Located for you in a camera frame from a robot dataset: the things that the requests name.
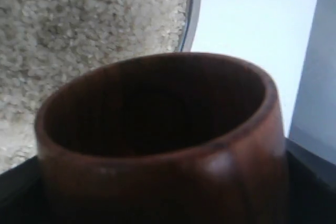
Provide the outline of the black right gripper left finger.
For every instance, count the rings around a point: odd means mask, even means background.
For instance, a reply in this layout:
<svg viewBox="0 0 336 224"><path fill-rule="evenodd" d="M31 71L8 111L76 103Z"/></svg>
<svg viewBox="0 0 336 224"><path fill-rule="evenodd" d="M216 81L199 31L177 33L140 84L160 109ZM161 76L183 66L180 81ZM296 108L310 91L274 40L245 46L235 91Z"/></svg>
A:
<svg viewBox="0 0 336 224"><path fill-rule="evenodd" d="M37 157L1 174L1 223L50 223Z"/></svg>

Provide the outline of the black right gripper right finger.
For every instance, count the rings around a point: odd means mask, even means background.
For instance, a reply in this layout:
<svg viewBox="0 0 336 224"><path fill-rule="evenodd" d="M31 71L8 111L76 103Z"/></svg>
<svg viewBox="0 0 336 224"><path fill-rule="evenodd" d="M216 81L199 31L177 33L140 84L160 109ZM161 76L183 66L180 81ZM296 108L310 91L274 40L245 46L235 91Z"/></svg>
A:
<svg viewBox="0 0 336 224"><path fill-rule="evenodd" d="M335 223L335 165L286 139L289 223Z"/></svg>

